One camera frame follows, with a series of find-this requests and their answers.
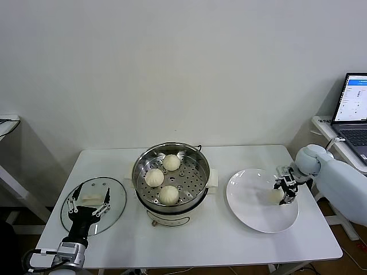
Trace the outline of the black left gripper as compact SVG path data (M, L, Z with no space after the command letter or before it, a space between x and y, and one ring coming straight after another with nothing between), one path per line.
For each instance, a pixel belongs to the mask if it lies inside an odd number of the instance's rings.
M110 188L107 189L103 204L98 207L77 206L77 200L83 188L81 183L72 193L70 198L67 198L68 217L72 221L72 226L69 231L69 237L87 238L91 225L99 222L99 217L103 213L110 210Z

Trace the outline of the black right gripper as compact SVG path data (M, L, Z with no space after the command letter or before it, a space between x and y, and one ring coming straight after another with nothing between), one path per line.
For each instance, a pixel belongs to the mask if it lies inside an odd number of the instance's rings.
M284 195L279 205L285 205L292 203L298 193L298 184L291 177L284 177L283 179L276 179L273 189L278 190L282 188Z

